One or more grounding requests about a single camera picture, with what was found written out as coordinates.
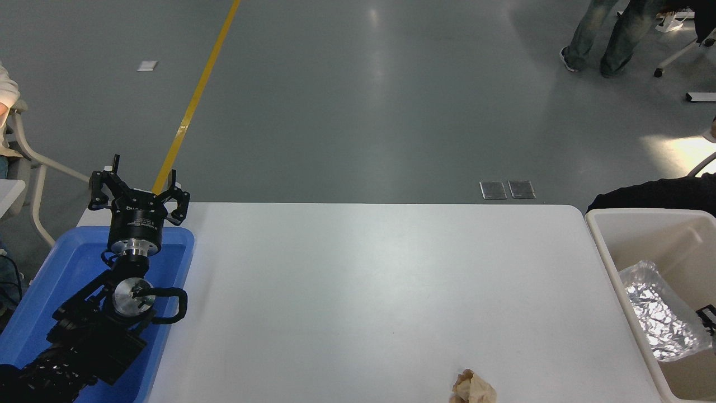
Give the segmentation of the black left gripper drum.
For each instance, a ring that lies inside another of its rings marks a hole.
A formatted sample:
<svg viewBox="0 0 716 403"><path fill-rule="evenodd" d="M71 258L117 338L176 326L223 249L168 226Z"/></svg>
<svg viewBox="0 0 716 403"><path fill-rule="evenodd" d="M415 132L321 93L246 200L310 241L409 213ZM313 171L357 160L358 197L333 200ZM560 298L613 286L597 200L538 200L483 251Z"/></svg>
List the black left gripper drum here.
<svg viewBox="0 0 716 403"><path fill-rule="evenodd" d="M151 193L132 193L115 196L111 204L112 217L109 229L110 244L129 239L161 244L166 207Z"/></svg>

